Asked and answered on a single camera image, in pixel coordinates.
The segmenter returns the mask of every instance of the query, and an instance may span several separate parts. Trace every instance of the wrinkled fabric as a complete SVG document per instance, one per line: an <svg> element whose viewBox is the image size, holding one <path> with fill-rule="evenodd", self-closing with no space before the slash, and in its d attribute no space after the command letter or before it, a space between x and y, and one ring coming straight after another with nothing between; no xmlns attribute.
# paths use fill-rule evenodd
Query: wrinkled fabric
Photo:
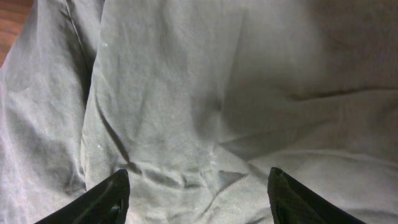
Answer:
<svg viewBox="0 0 398 224"><path fill-rule="evenodd" d="M398 5L39 0L0 70L0 223L118 169L126 223L272 223L279 166L398 219Z"/></svg>

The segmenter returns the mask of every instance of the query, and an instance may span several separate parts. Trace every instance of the black object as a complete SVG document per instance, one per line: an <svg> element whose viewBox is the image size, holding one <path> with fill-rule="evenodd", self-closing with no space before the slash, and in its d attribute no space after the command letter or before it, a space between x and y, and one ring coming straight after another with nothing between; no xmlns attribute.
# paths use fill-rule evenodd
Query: black object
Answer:
<svg viewBox="0 0 398 224"><path fill-rule="evenodd" d="M47 216L45 223L123 224L129 208L130 184L126 169L121 169L85 194Z"/></svg>
<svg viewBox="0 0 398 224"><path fill-rule="evenodd" d="M364 224L276 167L269 174L268 196L275 224Z"/></svg>

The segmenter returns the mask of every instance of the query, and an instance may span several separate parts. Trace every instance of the gray fabric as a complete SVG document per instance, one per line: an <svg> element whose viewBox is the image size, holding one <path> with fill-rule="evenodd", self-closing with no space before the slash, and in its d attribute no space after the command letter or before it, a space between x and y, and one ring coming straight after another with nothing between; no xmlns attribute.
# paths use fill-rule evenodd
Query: gray fabric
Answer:
<svg viewBox="0 0 398 224"><path fill-rule="evenodd" d="M120 168L126 223L272 223L272 166L394 223L396 6L37 1L0 74L0 223Z"/></svg>

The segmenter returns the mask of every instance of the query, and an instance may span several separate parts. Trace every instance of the wooden surface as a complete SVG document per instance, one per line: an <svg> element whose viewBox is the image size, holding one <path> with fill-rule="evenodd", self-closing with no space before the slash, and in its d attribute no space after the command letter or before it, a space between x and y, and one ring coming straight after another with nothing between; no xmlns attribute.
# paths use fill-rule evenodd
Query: wooden surface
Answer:
<svg viewBox="0 0 398 224"><path fill-rule="evenodd" d="M17 39L34 0L0 0L0 67Z"/></svg>

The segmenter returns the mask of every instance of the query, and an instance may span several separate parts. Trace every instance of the cloth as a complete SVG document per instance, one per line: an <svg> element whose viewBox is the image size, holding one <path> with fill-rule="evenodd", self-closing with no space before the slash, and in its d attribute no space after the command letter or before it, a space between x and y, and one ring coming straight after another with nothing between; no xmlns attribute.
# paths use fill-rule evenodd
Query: cloth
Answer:
<svg viewBox="0 0 398 224"><path fill-rule="evenodd" d="M0 223L125 168L126 223L272 223L279 166L398 220L398 5L39 0L1 69Z"/></svg>

